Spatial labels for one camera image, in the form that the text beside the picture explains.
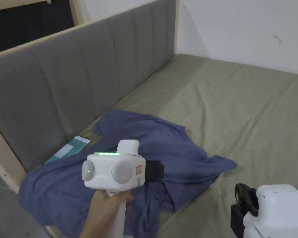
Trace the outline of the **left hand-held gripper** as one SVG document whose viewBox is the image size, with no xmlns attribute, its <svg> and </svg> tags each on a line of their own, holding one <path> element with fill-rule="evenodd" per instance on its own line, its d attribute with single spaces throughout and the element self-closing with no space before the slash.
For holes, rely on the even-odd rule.
<svg viewBox="0 0 298 238">
<path fill-rule="evenodd" d="M 82 166 L 82 180 L 88 188 L 105 190 L 109 196 L 130 191 L 164 177 L 160 161 L 146 160 L 138 153 L 139 141 L 121 140 L 116 152 L 88 155 Z M 93 225 L 86 221 L 82 238 L 128 238 L 124 234 L 127 203 L 122 203 L 110 225 Z"/>
</svg>

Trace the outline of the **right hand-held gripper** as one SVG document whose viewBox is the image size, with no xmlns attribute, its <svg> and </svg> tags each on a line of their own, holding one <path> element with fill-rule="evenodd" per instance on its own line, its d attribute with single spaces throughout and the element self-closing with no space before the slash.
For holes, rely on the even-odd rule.
<svg viewBox="0 0 298 238">
<path fill-rule="evenodd" d="M 298 238 L 298 190 L 289 184 L 257 190 L 235 185 L 230 227 L 237 238 Z"/>
</svg>

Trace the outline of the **person's left hand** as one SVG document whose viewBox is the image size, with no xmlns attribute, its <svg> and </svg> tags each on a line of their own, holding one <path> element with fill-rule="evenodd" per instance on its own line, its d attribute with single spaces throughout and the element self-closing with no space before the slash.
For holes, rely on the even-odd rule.
<svg viewBox="0 0 298 238">
<path fill-rule="evenodd" d="M 130 191 L 119 192 L 109 196 L 105 190 L 97 190 L 91 200 L 87 221 L 93 225 L 110 225 L 122 203 L 132 203 L 134 200 Z"/>
</svg>

